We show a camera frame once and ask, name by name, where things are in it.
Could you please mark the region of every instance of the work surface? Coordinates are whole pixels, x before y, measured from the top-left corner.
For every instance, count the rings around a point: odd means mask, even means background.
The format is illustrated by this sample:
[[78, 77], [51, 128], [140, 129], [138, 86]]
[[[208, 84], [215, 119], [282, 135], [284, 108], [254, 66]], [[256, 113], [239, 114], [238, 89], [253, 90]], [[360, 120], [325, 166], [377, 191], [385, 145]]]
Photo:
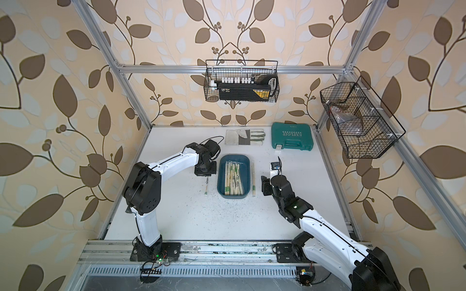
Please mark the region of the work surface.
[[[157, 162], [183, 149], [192, 142], [221, 135], [227, 129], [242, 128], [153, 128], [139, 160], [146, 164]], [[244, 199], [225, 199], [217, 192], [217, 175], [194, 175], [194, 167], [187, 168], [162, 184], [157, 221], [164, 240], [288, 240], [302, 232], [279, 213], [272, 196], [263, 196], [260, 176], [270, 176], [270, 163], [278, 161], [271, 145], [270, 127], [264, 127], [264, 144], [219, 145], [221, 154], [243, 154], [255, 164], [256, 196], [252, 187]], [[348, 234], [338, 201], [317, 144], [311, 151], [282, 149], [283, 175], [290, 181], [296, 196], [306, 200], [331, 224]], [[132, 214], [125, 213], [122, 199], [111, 221], [105, 239], [132, 240], [138, 234]]]

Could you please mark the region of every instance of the wire basket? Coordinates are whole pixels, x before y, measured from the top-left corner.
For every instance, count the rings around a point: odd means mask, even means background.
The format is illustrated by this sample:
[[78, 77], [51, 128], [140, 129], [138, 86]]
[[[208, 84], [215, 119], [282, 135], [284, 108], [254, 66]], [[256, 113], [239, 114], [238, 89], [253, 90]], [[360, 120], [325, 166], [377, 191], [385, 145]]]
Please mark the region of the wire basket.
[[[348, 158], [379, 158], [406, 133], [375, 91], [381, 105], [372, 104], [364, 92], [371, 89], [366, 84], [359, 77], [356, 82], [340, 82], [320, 91], [325, 112]], [[393, 129], [380, 110], [389, 111], [399, 128]]]
[[277, 102], [277, 61], [206, 60], [206, 100]]

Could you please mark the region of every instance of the cable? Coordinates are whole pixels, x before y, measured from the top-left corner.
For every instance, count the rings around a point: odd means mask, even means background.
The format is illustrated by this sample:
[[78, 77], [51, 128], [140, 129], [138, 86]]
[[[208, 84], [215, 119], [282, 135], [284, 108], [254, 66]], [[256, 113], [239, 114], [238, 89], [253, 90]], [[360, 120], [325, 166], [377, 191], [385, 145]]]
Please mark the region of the cable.
[[328, 276], [326, 276], [325, 279], [322, 279], [322, 280], [320, 280], [320, 281], [317, 282], [317, 283], [311, 283], [311, 285], [317, 285], [317, 284], [320, 284], [320, 283], [322, 283], [322, 282], [325, 282], [325, 280], [327, 280], [327, 279], [330, 277], [330, 275], [332, 275], [332, 272], [330, 272], [330, 274], [329, 274]]
[[388, 282], [390, 282], [390, 284], [393, 285], [393, 287], [395, 287], [395, 290], [398, 290], [398, 288], [395, 286], [395, 284], [390, 280], [390, 278], [388, 278], [388, 275], [382, 271], [382, 269], [379, 268], [379, 266], [376, 265], [376, 263], [372, 262], [366, 255], [364, 255], [363, 253], [361, 253], [358, 249], [356, 249], [354, 246], [352, 246], [350, 243], [348, 243], [343, 237], [341, 237], [338, 233], [336, 233], [331, 227], [329, 227], [328, 225], [326, 225], [324, 222], [322, 221], [319, 221], [318, 219], [315, 219], [313, 217], [310, 217], [310, 216], [303, 216], [303, 217], [307, 217], [307, 218], [311, 218], [311, 219], [314, 219], [315, 221], [317, 221], [318, 223], [321, 223], [323, 224], [324, 226], [326, 226], [329, 230], [331, 230], [336, 236], [338, 236], [341, 240], [343, 240], [349, 247], [352, 247], [354, 251], [357, 251], [361, 256], [363, 256], [364, 258], [366, 258], [369, 262], [371, 262], [377, 269], [379, 269], [379, 271], [381, 271], [381, 273], [387, 278]]

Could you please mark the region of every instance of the black cable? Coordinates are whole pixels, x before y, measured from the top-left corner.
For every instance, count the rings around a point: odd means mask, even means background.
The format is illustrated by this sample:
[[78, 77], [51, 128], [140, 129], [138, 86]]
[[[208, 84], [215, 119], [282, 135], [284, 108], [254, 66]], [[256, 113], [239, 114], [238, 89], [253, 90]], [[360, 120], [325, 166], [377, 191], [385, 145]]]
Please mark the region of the black cable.
[[331, 227], [329, 227], [328, 225], [326, 225], [324, 222], [322, 221], [319, 221], [318, 219], [315, 219], [313, 217], [310, 217], [310, 216], [303, 216], [303, 217], [307, 217], [307, 218], [311, 218], [311, 219], [314, 219], [315, 221], [317, 221], [318, 223], [320, 224], [323, 224], [324, 226], [326, 226], [329, 230], [331, 230], [334, 234], [336, 234], [337, 237], [339, 237], [341, 240], [343, 240], [349, 247], [352, 247], [354, 251], [357, 251], [361, 256], [363, 256], [364, 258], [366, 258], [369, 262], [371, 262], [377, 269], [379, 269], [379, 271], [381, 271], [381, 273], [387, 278], [388, 282], [390, 282], [390, 284], [393, 285], [393, 287], [395, 287], [395, 290], [398, 290], [398, 288], [395, 286], [395, 284], [390, 280], [390, 278], [388, 278], [388, 275], [382, 271], [382, 269], [379, 268], [379, 266], [376, 265], [376, 263], [372, 262], [366, 255], [364, 255], [363, 253], [361, 253], [359, 250], [357, 250], [354, 246], [352, 246], [350, 243], [348, 243], [343, 237], [341, 237], [338, 233], [336, 233]]

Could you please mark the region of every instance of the green tool case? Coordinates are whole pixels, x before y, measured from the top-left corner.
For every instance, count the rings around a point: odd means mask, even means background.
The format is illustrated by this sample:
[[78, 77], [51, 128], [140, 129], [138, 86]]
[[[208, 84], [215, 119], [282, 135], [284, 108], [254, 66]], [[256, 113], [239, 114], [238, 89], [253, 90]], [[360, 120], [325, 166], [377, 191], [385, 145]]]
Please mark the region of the green tool case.
[[289, 124], [274, 122], [272, 124], [272, 147], [282, 149], [312, 150], [311, 127], [308, 124]]

